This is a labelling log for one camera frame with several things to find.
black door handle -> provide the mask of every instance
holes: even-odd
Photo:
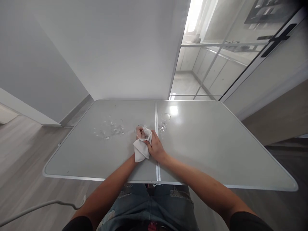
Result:
[[[261,55],[261,58],[268,56],[268,54],[271,53],[271,51],[274,50],[281,41],[289,39],[290,36],[288,36],[288,34],[294,29],[294,27],[296,27],[296,25],[297,23],[290,24],[279,37],[271,38],[269,42],[274,43]]]

doorway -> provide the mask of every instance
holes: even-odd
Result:
[[[297,25],[299,5],[192,0],[169,100],[224,102]]]

white cloth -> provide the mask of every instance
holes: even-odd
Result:
[[[152,131],[147,129],[146,126],[143,127],[143,131],[148,136],[148,138],[147,139],[137,139],[134,142],[136,163],[143,161],[145,158],[148,159],[150,156],[149,149],[143,141],[147,140],[150,142],[150,144],[152,144]]]

white table top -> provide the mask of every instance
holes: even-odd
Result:
[[[123,120],[124,135],[105,141],[93,128],[108,120]],[[144,124],[155,129],[155,101],[97,100],[72,129],[45,165],[48,177],[105,180],[134,153],[135,127]],[[129,180],[133,183],[156,181],[157,162],[150,158],[139,164]]]
[[[47,177],[103,181],[134,150],[134,129],[158,131],[160,115],[171,115],[167,131],[158,133],[165,150],[230,188],[296,191],[294,178],[242,123],[217,101],[97,100],[46,163]],[[105,141],[93,134],[108,116],[122,119],[126,134]],[[131,183],[182,184],[155,160],[144,160]]]
[[[166,132],[158,136],[167,153],[198,168],[230,188],[294,191],[294,178],[218,101],[157,101],[169,113]],[[162,182],[181,182],[164,167]]]

ripped jeans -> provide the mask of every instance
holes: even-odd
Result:
[[[199,231],[188,186],[156,185],[149,196],[144,184],[126,184],[100,230],[114,231],[128,220],[156,221],[174,231]]]

